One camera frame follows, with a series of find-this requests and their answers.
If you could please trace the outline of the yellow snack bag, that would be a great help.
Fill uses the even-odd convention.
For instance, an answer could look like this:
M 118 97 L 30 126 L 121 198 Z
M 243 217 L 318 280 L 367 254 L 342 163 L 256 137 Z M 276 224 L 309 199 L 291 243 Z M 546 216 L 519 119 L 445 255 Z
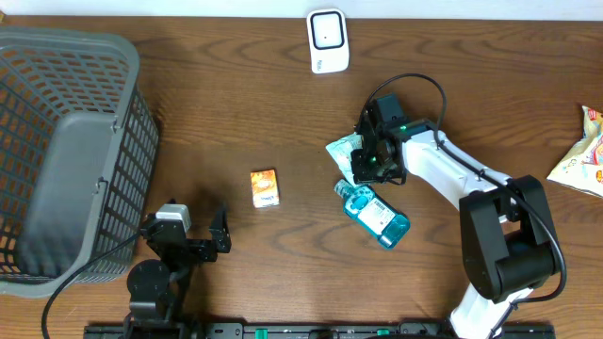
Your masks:
M 548 181 L 602 197 L 602 113 L 586 105 L 582 138 L 546 177 Z

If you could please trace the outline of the teal wet wipes pack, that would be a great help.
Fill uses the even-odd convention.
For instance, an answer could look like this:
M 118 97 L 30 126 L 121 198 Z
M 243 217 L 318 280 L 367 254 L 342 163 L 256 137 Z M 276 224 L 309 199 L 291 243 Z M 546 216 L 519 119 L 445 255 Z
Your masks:
M 342 137 L 337 141 L 328 144 L 325 149 L 334 160 L 344 178 L 352 185 L 356 186 L 353 179 L 351 168 L 351 153 L 362 149 L 362 137 L 355 133 Z

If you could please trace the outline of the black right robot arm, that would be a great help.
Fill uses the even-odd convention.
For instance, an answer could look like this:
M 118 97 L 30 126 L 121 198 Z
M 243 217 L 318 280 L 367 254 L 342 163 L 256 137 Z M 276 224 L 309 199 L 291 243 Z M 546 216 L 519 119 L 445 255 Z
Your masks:
M 470 281 L 449 323 L 460 338 L 497 338 L 511 311 L 533 302 L 546 280 L 566 278 L 566 265 L 542 184 L 489 169 L 453 145 L 427 119 L 413 121 L 396 95 L 370 96 L 351 153 L 357 185 L 427 182 L 460 213 L 463 265 Z

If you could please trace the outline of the orange small carton box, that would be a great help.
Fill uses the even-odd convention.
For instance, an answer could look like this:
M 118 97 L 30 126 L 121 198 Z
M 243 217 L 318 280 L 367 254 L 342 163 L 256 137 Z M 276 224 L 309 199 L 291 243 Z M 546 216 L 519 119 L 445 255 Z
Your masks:
M 253 206 L 265 208 L 280 204 L 276 171 L 267 169 L 251 173 Z

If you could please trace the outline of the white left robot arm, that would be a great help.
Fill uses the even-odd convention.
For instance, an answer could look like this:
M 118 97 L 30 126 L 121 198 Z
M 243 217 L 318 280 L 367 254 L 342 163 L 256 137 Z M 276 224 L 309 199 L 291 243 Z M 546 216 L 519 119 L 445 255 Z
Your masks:
M 188 208 L 171 200 L 143 221 L 140 234 L 157 255 L 135 265 L 127 277 L 130 313 L 124 319 L 124 339 L 203 338 L 203 326 L 182 313 L 195 268 L 228 253 L 232 240 L 227 208 L 214 216 L 208 239 L 192 239 Z

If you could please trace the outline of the blue mouthwash bottle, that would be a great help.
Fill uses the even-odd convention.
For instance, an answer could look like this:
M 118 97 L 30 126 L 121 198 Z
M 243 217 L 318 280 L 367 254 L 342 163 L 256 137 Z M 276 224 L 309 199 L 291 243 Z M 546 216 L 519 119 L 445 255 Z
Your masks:
M 334 192 L 343 200 L 343 211 L 363 226 L 386 250 L 394 249 L 410 230 L 410 220 L 384 201 L 370 186 L 352 186 L 341 179 Z

